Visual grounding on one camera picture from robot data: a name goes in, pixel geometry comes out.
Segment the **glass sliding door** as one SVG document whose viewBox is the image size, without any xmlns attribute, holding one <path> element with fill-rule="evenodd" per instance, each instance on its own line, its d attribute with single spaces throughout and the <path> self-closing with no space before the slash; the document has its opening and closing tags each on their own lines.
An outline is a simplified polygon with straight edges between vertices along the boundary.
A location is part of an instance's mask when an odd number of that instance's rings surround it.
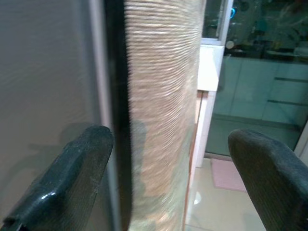
<svg viewBox="0 0 308 231">
<path fill-rule="evenodd" d="M 308 122 L 308 0 L 207 0 L 203 38 L 224 48 L 205 152 L 251 129 L 294 150 Z"/>
</svg>

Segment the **grey mini fridge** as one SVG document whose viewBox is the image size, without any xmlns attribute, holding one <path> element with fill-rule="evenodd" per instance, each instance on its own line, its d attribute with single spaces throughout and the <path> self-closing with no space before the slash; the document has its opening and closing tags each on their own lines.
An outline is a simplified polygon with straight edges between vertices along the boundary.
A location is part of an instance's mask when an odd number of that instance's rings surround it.
<svg viewBox="0 0 308 231">
<path fill-rule="evenodd" d="M 92 125 L 115 139 L 85 231 L 132 211 L 124 0 L 0 0 L 0 226 L 30 183 Z"/>
</svg>

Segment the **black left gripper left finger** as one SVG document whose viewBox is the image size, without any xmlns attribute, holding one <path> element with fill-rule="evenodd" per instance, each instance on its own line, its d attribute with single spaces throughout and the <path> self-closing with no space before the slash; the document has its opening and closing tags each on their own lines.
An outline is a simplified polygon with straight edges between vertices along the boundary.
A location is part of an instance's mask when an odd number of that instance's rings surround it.
<svg viewBox="0 0 308 231">
<path fill-rule="evenodd" d="M 30 184 L 0 231 L 84 231 L 113 145 L 108 127 L 85 129 Z"/>
</svg>

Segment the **pink floor mat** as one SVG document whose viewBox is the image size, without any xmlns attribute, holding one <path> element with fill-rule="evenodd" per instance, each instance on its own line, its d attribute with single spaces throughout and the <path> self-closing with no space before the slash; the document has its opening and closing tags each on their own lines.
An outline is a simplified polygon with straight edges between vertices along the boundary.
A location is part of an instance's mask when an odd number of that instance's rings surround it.
<svg viewBox="0 0 308 231">
<path fill-rule="evenodd" d="M 216 188 L 247 192 L 242 178 L 232 161 L 211 159 L 211 172 Z"/>
</svg>

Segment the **cream side cabinet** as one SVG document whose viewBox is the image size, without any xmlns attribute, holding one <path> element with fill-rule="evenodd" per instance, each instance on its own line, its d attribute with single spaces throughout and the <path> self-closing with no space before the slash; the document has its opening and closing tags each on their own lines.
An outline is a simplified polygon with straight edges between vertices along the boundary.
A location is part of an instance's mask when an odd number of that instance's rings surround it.
<svg viewBox="0 0 308 231">
<path fill-rule="evenodd" d="M 190 168 L 185 198 L 184 225 L 190 219 L 190 212 L 196 196 L 196 192 L 193 189 L 193 180 L 196 169 L 201 168 L 203 164 L 216 92 L 218 90 L 223 54 L 223 46 L 202 45 L 200 47 L 195 125 L 190 150 Z"/>
</svg>

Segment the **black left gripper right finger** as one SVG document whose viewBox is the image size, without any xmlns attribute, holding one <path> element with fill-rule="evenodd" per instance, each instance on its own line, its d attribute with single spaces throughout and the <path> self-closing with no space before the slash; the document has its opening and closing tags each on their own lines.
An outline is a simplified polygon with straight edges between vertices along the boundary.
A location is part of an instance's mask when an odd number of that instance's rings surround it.
<svg viewBox="0 0 308 231">
<path fill-rule="evenodd" d="M 231 159 L 266 231 L 308 231 L 308 166 L 282 142 L 237 129 Z"/>
</svg>

